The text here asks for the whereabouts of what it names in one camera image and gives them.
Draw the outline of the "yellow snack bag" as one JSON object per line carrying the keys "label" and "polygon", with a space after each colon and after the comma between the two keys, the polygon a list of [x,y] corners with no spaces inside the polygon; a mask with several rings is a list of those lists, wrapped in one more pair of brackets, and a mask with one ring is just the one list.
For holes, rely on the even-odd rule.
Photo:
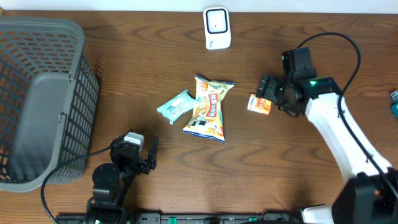
{"label": "yellow snack bag", "polygon": [[224,144],[221,102],[235,83],[209,80],[201,75],[196,75],[195,81],[198,103],[194,104],[192,117],[183,132]]}

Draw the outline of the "light teal snack packet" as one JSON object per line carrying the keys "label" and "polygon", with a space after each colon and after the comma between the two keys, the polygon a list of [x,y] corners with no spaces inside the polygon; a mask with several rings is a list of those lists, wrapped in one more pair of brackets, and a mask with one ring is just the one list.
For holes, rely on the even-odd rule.
{"label": "light teal snack packet", "polygon": [[182,114],[192,110],[195,104],[199,104],[199,101],[192,98],[186,89],[158,107],[157,112],[167,118],[170,124],[173,124]]}

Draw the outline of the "orange tissue box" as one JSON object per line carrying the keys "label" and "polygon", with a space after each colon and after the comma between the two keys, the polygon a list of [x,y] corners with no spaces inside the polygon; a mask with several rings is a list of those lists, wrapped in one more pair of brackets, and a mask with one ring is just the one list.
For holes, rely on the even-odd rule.
{"label": "orange tissue box", "polygon": [[258,98],[255,94],[249,97],[247,110],[259,114],[269,115],[271,111],[272,102],[263,98]]}

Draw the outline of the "teal mouthwash bottle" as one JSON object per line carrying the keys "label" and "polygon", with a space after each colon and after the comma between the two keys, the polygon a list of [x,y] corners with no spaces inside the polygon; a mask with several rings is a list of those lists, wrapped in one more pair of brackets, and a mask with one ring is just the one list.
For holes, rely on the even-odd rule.
{"label": "teal mouthwash bottle", "polygon": [[391,94],[391,99],[393,101],[393,104],[391,106],[391,111],[393,115],[398,118],[398,90],[393,91]]}

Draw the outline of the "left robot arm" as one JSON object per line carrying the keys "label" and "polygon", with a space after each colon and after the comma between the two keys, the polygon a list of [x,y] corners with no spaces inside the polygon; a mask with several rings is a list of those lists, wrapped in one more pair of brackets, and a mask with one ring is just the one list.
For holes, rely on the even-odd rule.
{"label": "left robot arm", "polygon": [[139,156],[138,143],[121,137],[111,143],[112,162],[98,166],[93,172],[93,198],[88,202],[83,224],[131,223],[132,216],[123,207],[124,199],[135,177],[156,168],[158,143],[159,139],[155,138],[146,159]]}

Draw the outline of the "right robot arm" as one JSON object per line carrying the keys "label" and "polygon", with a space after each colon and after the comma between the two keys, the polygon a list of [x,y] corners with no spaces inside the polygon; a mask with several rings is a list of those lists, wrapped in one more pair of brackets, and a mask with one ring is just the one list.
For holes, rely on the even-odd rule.
{"label": "right robot arm", "polygon": [[331,77],[320,78],[308,48],[282,53],[282,77],[266,75],[256,93],[316,127],[340,169],[344,187],[332,205],[302,209],[302,223],[397,223],[397,171],[349,112]]}

